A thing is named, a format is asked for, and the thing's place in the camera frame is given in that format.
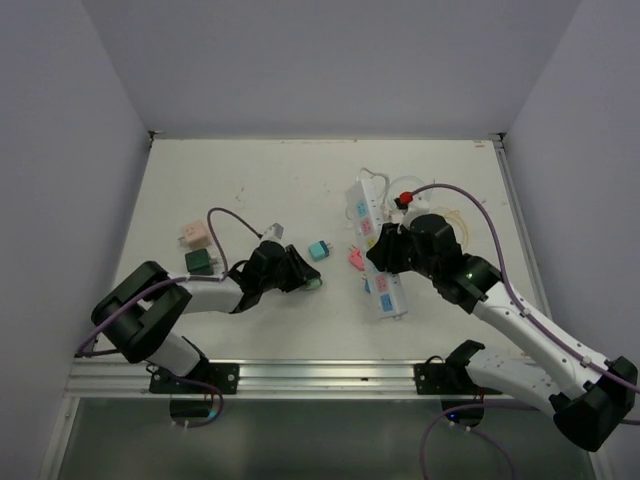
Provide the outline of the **teal charger plug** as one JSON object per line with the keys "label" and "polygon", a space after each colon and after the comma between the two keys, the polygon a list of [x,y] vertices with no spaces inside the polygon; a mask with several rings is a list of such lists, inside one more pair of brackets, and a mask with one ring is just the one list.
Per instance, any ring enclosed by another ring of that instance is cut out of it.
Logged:
{"label": "teal charger plug", "polygon": [[308,253],[314,262],[319,262],[330,257],[332,246],[324,240],[319,240],[308,246]]}

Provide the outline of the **pink cube socket adapter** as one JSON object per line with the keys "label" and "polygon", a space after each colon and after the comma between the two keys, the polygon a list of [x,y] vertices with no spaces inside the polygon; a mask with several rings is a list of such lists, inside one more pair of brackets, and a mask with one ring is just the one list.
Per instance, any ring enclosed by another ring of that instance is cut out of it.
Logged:
{"label": "pink cube socket adapter", "polygon": [[358,271],[365,270],[364,261],[359,248],[351,246],[349,249],[347,260],[349,264],[356,268]]}

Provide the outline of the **dark green charger plug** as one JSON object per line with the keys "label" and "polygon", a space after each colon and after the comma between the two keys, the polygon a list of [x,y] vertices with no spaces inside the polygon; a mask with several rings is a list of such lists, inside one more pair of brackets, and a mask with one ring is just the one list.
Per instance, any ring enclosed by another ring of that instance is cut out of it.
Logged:
{"label": "dark green charger plug", "polygon": [[186,269],[191,275],[211,276],[215,272],[216,261],[206,248],[187,252],[184,260]]}

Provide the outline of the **beige cube socket adapter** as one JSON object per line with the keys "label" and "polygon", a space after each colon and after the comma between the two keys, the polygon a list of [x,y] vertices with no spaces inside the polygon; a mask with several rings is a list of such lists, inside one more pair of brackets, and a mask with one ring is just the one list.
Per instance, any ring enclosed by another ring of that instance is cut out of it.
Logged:
{"label": "beige cube socket adapter", "polygon": [[179,241],[192,250],[205,248],[209,245],[209,234],[201,220],[196,220],[181,227]]}

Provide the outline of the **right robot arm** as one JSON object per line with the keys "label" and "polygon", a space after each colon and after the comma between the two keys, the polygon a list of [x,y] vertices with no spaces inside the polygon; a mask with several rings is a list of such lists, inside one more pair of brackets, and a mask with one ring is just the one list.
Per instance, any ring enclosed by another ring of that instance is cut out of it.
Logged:
{"label": "right robot arm", "polygon": [[638,369],[627,358],[609,359],[568,335],[533,308],[505,273],[465,253],[440,215],[410,225],[386,223],[366,257],[380,272],[415,272],[441,297],[498,330],[533,361],[513,366],[478,342],[467,341],[446,360],[451,389],[474,386],[510,395],[548,415],[574,445],[598,451],[635,404]]}

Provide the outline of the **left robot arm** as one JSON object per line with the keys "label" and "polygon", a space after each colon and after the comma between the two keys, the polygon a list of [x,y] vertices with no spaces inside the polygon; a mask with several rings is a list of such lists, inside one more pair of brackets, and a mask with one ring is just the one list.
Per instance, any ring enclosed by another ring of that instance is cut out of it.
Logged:
{"label": "left robot arm", "polygon": [[201,390],[208,379],[207,357],[173,332],[184,314],[240,314],[272,290],[288,294],[322,285],[319,271],[292,245],[259,243],[247,260],[220,276],[173,276],[146,261],[93,309],[93,337],[105,335],[132,364],[146,362],[172,374],[185,392]]}

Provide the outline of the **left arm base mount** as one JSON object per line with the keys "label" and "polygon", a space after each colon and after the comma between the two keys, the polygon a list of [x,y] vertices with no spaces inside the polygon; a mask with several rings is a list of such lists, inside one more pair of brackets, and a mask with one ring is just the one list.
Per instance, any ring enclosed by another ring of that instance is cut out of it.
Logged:
{"label": "left arm base mount", "polygon": [[151,375],[152,394],[197,395],[210,393],[213,386],[223,395],[234,395],[240,380],[240,365],[231,362],[200,363],[186,377],[177,377],[152,364],[146,366],[146,371]]}

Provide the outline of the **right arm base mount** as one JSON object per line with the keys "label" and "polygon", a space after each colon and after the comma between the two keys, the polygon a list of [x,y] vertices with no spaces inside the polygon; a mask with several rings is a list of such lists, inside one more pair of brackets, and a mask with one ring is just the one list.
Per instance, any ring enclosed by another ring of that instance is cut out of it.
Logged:
{"label": "right arm base mount", "polygon": [[413,365],[413,379],[418,395],[476,395],[480,390],[464,365],[436,355]]}

